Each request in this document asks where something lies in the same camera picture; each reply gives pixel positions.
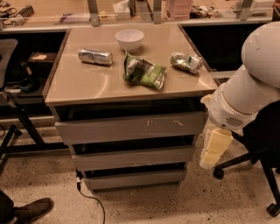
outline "person's foot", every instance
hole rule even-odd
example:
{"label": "person's foot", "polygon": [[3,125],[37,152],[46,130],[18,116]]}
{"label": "person's foot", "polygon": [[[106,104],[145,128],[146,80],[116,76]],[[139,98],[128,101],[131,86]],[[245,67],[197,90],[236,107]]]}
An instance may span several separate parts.
{"label": "person's foot", "polygon": [[42,217],[53,208],[53,201],[49,198],[38,199],[26,206],[15,207],[16,224],[24,224],[27,221]]}

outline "bowl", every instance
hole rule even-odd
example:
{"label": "bowl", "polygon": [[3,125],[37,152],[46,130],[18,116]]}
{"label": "bowl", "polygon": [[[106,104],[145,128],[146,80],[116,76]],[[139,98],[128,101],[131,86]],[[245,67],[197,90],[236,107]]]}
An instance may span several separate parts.
{"label": "bowl", "polygon": [[115,38],[123,50],[133,53],[141,46],[144,34],[139,30],[128,29],[119,31]]}

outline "pant leg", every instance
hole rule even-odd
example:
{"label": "pant leg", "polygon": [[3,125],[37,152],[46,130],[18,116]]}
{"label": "pant leg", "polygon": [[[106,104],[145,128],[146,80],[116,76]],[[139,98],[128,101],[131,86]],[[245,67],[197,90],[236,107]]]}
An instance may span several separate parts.
{"label": "pant leg", "polygon": [[14,202],[0,190],[0,223],[9,221],[14,217]]}

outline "white robot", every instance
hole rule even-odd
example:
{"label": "white robot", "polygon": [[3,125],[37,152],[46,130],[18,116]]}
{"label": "white robot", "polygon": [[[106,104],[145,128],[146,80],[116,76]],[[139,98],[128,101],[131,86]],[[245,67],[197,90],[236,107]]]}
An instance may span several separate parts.
{"label": "white robot", "polygon": [[280,100],[280,22],[262,25],[245,40],[243,65],[213,93],[209,119],[218,127],[240,130],[258,111]]}

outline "soda can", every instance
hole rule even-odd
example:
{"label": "soda can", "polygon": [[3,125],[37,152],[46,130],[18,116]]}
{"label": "soda can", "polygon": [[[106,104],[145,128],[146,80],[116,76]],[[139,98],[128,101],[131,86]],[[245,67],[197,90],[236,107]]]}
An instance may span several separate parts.
{"label": "soda can", "polygon": [[89,50],[81,48],[78,52],[81,61],[110,66],[113,63],[113,54],[111,52],[99,52],[96,50]]}
{"label": "soda can", "polygon": [[202,66],[203,58],[192,56],[183,52],[173,52],[170,62],[174,67],[187,71],[191,74],[197,74]]}

